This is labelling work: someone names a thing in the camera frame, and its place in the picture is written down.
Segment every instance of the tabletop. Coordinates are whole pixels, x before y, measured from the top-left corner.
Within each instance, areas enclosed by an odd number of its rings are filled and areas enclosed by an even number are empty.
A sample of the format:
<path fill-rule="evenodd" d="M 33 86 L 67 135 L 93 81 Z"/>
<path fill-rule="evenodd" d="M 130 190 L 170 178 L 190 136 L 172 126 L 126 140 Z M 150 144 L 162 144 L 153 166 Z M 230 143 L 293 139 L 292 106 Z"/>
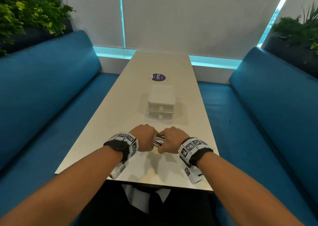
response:
<path fill-rule="evenodd" d="M 175 88 L 173 120 L 147 117 L 150 88 L 158 84 Z M 205 141 L 218 154 L 189 56 L 137 51 L 55 173 L 102 147 L 114 134 L 129 132 L 139 124 L 149 124 L 159 132 L 175 126 Z M 212 190 L 205 179 L 191 184 L 179 155 L 159 154 L 157 148 L 136 153 L 117 180 Z"/>

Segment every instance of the right arm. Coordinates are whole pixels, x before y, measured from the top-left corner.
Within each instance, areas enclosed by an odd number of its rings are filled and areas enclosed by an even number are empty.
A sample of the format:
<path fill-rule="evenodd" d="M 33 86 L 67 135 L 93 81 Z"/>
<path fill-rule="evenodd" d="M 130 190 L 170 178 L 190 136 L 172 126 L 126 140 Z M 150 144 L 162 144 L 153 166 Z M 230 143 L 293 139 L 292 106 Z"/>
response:
<path fill-rule="evenodd" d="M 181 143 L 189 138 L 184 131 L 172 127 L 160 133 L 165 143 L 159 153 L 178 153 Z M 238 225 L 303 225 L 260 183 L 213 152 L 207 152 L 197 166 L 216 196 Z"/>

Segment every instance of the round purple sticker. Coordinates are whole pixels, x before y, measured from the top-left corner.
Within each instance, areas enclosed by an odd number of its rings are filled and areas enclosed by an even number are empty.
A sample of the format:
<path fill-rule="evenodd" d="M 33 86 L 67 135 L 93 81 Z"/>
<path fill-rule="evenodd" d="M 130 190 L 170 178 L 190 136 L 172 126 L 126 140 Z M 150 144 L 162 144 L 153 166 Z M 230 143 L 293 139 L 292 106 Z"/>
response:
<path fill-rule="evenodd" d="M 153 74 L 152 75 L 152 80 L 154 80 L 154 81 L 163 81 L 165 79 L 166 79 L 166 77 L 162 74 Z"/>

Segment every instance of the left hand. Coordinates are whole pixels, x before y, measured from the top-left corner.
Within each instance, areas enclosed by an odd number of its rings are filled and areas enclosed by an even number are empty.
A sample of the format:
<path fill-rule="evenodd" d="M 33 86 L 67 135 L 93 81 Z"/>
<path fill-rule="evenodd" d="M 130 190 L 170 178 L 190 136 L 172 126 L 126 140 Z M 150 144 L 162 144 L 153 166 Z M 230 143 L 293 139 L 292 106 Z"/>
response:
<path fill-rule="evenodd" d="M 138 139 L 138 151 L 150 152 L 153 149 L 153 142 L 156 139 L 158 132 L 155 128 L 146 125 L 139 125 L 129 132 Z"/>

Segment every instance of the forearm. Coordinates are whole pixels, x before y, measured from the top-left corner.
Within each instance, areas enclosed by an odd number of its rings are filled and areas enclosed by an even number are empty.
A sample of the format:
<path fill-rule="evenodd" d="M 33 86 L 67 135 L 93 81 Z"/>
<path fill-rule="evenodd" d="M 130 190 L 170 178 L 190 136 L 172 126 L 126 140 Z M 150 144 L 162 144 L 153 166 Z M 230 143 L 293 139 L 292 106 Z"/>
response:
<path fill-rule="evenodd" d="M 266 188 L 208 152 L 198 167 L 235 223 L 239 225 L 303 225 Z"/>
<path fill-rule="evenodd" d="M 0 220 L 0 226 L 69 225 L 93 198 L 122 152 L 102 147 L 38 189 Z"/>

